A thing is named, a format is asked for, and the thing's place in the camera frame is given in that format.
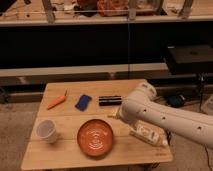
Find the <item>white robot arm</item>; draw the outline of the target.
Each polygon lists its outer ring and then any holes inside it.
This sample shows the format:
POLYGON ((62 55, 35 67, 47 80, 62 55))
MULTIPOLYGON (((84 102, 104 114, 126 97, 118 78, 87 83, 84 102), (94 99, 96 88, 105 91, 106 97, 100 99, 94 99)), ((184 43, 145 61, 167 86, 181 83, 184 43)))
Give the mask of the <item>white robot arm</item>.
POLYGON ((142 120, 213 149, 213 116, 158 104, 156 96, 153 85, 139 83, 123 99, 118 118, 131 126, 142 120))

